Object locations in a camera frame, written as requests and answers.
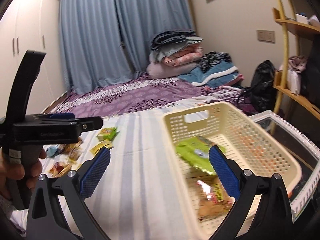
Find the light switch panel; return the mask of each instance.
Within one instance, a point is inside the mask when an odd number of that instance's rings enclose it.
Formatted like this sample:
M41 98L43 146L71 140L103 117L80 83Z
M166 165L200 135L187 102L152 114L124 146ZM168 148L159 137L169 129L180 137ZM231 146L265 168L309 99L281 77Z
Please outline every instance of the light switch panel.
M273 31L257 30L258 41L276 43L276 33Z

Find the blue curtain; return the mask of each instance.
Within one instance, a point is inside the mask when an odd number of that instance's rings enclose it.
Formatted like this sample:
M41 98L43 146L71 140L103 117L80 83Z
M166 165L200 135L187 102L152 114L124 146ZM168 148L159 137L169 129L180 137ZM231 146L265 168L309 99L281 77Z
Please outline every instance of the blue curtain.
M68 91L84 94L134 78L114 0L60 0L60 47Z
M149 42L166 30L192 29L187 0L115 0L122 38L135 77L149 64Z

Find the pillow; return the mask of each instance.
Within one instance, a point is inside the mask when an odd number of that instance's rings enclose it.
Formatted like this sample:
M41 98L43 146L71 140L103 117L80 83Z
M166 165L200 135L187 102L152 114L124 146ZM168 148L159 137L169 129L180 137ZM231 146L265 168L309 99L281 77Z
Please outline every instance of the pillow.
M169 78L187 74L196 67L196 62L190 62L178 67L169 67L163 63L150 63L147 67L147 73L153 79Z

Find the white bedsheet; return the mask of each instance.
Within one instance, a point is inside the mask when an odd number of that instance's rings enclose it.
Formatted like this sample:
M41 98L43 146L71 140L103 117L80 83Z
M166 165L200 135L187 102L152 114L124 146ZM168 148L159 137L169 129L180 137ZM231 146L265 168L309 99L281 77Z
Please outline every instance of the white bedsheet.
M85 203L112 240L198 239L178 198L165 154L170 146L161 122L165 113L193 107L206 99L183 99L175 106L104 120L104 127L116 126L120 133L110 150L110 165L92 197ZM84 153L79 163L93 157L90 149L98 144L98 132L82 134ZM53 163L64 158L59 155L55 159L44 160L44 173L48 174ZM70 228L81 235L63 197L60 197L60 202ZM27 212L16 211L12 219L26 228Z

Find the human hand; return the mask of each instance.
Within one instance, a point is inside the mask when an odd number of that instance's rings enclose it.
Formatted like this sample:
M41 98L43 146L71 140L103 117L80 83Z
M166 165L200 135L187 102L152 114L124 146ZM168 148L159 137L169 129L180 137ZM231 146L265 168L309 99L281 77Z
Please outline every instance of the human hand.
M46 154L45 151L42 149L39 158L45 159ZM38 160L32 167L31 167L31 178L27 180L27 187L31 188L32 190L36 186L36 182L38 176L42 173L42 164ZM9 190L7 189L5 182L7 178L19 180L24 177L24 168L21 164L10 164L4 159L3 154L0 154L0 195L2 195L7 200L11 200L11 195Z

